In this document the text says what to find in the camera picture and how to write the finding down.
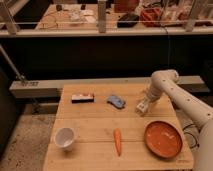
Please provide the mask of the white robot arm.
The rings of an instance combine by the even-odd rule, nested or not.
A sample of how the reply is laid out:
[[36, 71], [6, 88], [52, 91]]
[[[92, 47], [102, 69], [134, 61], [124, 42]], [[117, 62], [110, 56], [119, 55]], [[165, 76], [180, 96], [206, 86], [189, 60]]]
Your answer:
[[213, 107], [178, 86], [178, 79], [179, 74], [174, 69], [153, 72], [151, 83], [136, 109], [145, 114], [163, 93], [169, 96], [200, 130], [193, 171], [213, 171]]

